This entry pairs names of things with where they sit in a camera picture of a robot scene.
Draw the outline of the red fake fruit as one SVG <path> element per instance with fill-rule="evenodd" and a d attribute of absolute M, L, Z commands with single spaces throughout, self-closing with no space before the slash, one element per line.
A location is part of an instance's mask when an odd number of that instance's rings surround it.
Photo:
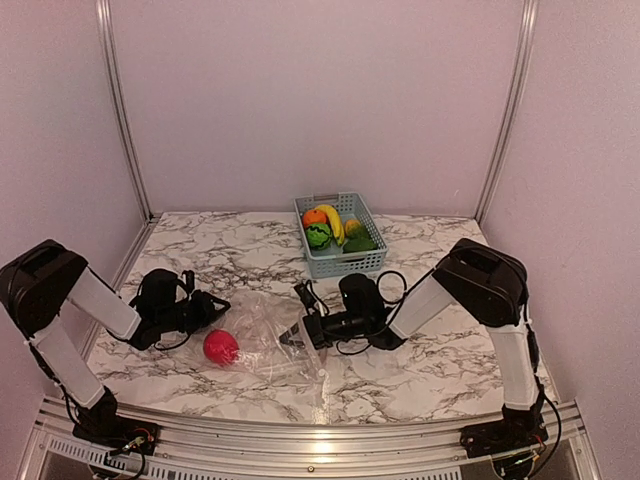
<path fill-rule="evenodd" d="M 219 366 L 232 365 L 238 358 L 239 345 L 227 331 L 216 329 L 209 332 L 203 340 L 204 356 Z"/>

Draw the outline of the clear zip top bag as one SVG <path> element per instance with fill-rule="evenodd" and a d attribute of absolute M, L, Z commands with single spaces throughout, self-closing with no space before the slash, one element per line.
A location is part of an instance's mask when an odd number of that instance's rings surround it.
<path fill-rule="evenodd" d="M 228 371 L 249 374 L 269 385 L 315 388 L 328 379 L 326 355 L 317 353 L 301 320 L 305 310 L 291 297 L 239 290 L 216 327 L 238 345 Z"/>

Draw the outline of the yellow fake bananas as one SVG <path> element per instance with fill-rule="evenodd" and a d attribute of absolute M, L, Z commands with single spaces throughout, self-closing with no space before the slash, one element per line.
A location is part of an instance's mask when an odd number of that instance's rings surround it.
<path fill-rule="evenodd" d="M 327 216 L 336 244 L 338 246 L 342 246 L 346 240 L 346 235 L 344 225 L 338 211 L 332 205 L 328 204 L 317 205 L 315 209 Z"/>

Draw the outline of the small orange green fake fruit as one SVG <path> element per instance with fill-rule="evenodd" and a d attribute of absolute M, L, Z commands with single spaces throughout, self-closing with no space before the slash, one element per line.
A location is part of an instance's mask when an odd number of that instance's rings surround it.
<path fill-rule="evenodd" d="M 357 219 L 349 219 L 345 222 L 344 225 L 345 233 L 348 237 L 356 236 L 361 227 L 362 225 Z"/>

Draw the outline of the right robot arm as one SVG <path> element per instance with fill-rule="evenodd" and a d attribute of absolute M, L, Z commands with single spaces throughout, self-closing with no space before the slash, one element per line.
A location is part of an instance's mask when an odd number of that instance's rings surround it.
<path fill-rule="evenodd" d="M 529 411 L 544 399 L 537 375 L 539 350 L 528 320 L 528 273 L 518 259 L 468 238 L 452 249 L 397 300 L 381 293 L 381 280 L 351 273 L 339 283 L 343 310 L 325 310 L 312 286 L 295 291 L 305 308 L 279 337 L 281 344 L 319 351 L 364 339 L 368 347 L 392 351 L 452 305 L 467 312 L 491 339 L 503 382 L 506 415 L 495 438 L 515 448 L 534 431 Z"/>

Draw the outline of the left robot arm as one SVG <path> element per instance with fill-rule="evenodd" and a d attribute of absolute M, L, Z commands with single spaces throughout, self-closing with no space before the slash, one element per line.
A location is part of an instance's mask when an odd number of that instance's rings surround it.
<path fill-rule="evenodd" d="M 76 408 L 91 411 L 86 426 L 106 445 L 125 438 L 126 423 L 110 410 L 112 394 L 69 337 L 61 320 L 64 310 L 76 310 L 116 340 L 145 351 L 169 333 L 191 337 L 231 307 L 197 288 L 191 270 L 154 269 L 126 301 L 85 257 L 52 239 L 2 266 L 1 304 L 43 371 Z"/>

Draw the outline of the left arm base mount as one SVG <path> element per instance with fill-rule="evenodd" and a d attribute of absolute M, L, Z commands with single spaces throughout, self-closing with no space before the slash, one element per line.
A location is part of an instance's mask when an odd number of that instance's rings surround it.
<path fill-rule="evenodd" d="M 152 455 L 156 449 L 159 426 L 117 414 L 108 414 L 99 420 L 88 415 L 88 410 L 81 409 L 73 421 L 73 435 L 82 440 L 109 447 L 117 454 L 137 451 L 144 455 Z"/>

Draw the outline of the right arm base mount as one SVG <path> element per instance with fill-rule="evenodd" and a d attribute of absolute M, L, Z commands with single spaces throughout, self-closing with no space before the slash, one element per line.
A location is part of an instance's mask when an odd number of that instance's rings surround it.
<path fill-rule="evenodd" d="M 477 458 L 542 444 L 548 438 L 539 406 L 527 411 L 504 406 L 500 420 L 463 427 L 460 445 L 469 458 Z"/>

